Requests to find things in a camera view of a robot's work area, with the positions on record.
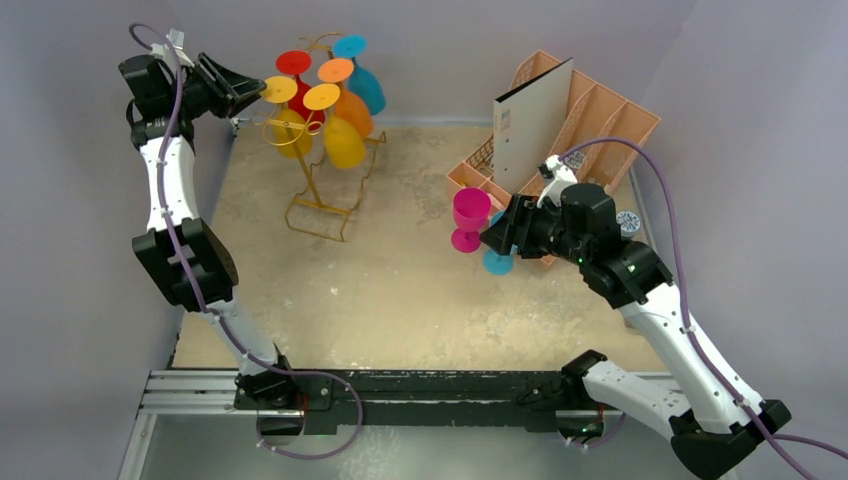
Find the blue wine glass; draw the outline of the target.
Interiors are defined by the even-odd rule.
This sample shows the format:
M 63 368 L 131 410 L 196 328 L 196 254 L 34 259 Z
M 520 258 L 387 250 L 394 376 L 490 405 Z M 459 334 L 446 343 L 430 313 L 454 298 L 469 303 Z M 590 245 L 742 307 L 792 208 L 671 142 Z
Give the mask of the blue wine glass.
M 482 265 L 492 275 L 506 275 L 513 269 L 515 251 L 516 248 L 513 247 L 509 255 L 500 255 L 496 251 L 489 249 L 483 254 Z
M 348 78 L 348 88 L 364 101 L 370 115 L 376 116 L 384 111 L 387 100 L 379 80 L 358 61 L 367 45 L 367 40 L 361 35 L 346 35 L 336 41 L 332 51 L 336 57 L 352 62 L 353 72 Z

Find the pink wine glass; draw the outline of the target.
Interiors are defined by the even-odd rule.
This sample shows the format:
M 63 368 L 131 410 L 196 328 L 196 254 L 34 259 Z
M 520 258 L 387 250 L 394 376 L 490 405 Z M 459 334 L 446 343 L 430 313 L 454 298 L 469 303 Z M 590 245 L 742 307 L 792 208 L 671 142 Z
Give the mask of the pink wine glass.
M 480 188 L 466 187 L 455 194 L 452 215 L 456 229 L 451 244 L 457 251 L 473 253 L 480 247 L 480 230 L 488 222 L 491 207 L 489 195 Z

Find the yellow wine glass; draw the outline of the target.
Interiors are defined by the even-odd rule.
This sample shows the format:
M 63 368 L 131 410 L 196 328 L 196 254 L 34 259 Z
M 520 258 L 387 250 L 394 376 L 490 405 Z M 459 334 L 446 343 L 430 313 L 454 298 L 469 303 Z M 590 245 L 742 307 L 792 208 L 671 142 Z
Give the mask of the yellow wine glass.
M 341 116 L 341 88 L 333 83 L 316 85 L 306 92 L 303 104 L 315 112 L 332 110 L 322 123 L 324 146 L 332 165 L 341 170 L 359 166 L 365 159 L 366 147 L 357 129 Z
M 268 77 L 265 84 L 261 97 L 273 104 L 274 110 L 263 125 L 263 138 L 285 158 L 303 157 L 312 150 L 313 143 L 306 130 L 306 118 L 289 106 L 298 93 L 296 81 L 278 75 Z

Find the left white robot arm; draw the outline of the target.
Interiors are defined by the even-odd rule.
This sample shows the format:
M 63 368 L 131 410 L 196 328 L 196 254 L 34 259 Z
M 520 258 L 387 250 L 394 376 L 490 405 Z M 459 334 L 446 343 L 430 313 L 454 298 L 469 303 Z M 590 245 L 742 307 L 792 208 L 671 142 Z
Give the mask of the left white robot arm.
M 236 358 L 237 409 L 294 408 L 301 395 L 289 364 L 237 301 L 239 276 L 223 243 L 202 219 L 194 189 L 196 118 L 231 119 L 259 100 L 263 81 L 199 55 L 167 62 L 160 54 L 119 65 L 133 98 L 126 118 L 148 175 L 151 209 L 132 249 L 164 298 L 202 316 Z

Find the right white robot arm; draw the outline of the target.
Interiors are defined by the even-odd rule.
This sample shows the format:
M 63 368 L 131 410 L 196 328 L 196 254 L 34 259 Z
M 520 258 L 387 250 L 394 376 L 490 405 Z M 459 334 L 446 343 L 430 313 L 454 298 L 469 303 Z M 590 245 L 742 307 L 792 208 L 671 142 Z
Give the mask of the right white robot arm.
M 791 414 L 730 367 L 682 306 L 670 270 L 650 246 L 622 236 L 616 214 L 613 198 L 594 184 L 569 186 L 558 202 L 515 194 L 480 239 L 502 255 L 551 255 L 576 265 L 585 284 L 648 341 L 679 387 L 663 389 L 588 350 L 562 370 L 564 399 L 622 411 L 668 440 L 693 475 L 719 479 Z

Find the red wine glass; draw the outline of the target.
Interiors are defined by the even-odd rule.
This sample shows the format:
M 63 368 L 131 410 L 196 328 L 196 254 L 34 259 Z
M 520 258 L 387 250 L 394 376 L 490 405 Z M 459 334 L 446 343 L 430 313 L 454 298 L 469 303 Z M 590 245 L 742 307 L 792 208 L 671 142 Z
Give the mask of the red wine glass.
M 325 114 L 323 111 L 310 110 L 304 106 L 303 99 L 305 94 L 312 88 L 306 83 L 301 75 L 306 73 L 312 65 L 311 56 L 302 50 L 289 50 L 279 55 L 275 61 L 277 70 L 283 75 L 290 76 L 294 79 L 297 85 L 297 90 L 294 97 L 288 101 L 288 106 L 297 112 L 304 120 L 307 120 L 309 115 L 312 115 L 311 120 L 323 123 Z

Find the orange wine glass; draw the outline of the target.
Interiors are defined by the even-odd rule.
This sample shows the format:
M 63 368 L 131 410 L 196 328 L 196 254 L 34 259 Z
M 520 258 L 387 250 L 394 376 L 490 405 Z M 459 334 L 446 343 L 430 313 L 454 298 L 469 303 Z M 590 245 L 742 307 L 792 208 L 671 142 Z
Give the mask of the orange wine glass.
M 349 122 L 361 138 L 368 138 L 374 129 L 371 114 L 365 102 L 345 85 L 353 72 L 352 60 L 333 58 L 319 67 L 317 75 L 322 82 L 335 84 L 340 89 L 339 99 L 335 103 L 335 114 Z

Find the patterned tin in organizer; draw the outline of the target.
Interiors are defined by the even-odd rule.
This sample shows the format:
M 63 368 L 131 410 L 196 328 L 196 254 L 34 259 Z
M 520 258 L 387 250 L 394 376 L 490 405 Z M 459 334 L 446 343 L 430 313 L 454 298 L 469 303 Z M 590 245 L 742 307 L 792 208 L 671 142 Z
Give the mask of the patterned tin in organizer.
M 585 161 L 586 155 L 583 151 L 574 151 L 564 158 L 563 163 L 573 171 L 578 172 L 584 165 Z

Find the white binder folder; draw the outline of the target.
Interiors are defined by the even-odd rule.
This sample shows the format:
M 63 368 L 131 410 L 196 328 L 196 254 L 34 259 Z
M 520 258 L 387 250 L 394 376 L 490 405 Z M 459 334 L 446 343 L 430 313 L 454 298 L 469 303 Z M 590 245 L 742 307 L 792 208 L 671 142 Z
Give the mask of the white binder folder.
M 493 102 L 492 180 L 519 192 L 549 156 L 568 112 L 572 57 L 537 51 L 517 68 L 510 90 Z

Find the grey tape roll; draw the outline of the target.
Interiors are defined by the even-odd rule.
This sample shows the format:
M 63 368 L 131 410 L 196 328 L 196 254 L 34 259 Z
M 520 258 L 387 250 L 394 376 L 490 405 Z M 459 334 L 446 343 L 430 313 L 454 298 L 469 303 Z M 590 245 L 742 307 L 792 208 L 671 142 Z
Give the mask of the grey tape roll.
M 632 211 L 623 210 L 617 213 L 616 221 L 624 238 L 633 238 L 642 229 L 640 216 Z

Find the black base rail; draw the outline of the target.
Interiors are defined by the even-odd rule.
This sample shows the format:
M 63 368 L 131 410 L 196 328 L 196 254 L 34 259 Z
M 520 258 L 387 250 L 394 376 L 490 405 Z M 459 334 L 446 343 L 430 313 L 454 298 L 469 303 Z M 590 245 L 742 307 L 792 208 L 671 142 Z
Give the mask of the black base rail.
M 269 434 L 333 435 L 341 426 L 520 427 L 594 440 L 611 407 L 578 392 L 560 371 L 324 370 L 237 375 L 237 410 L 293 416 L 260 422 Z

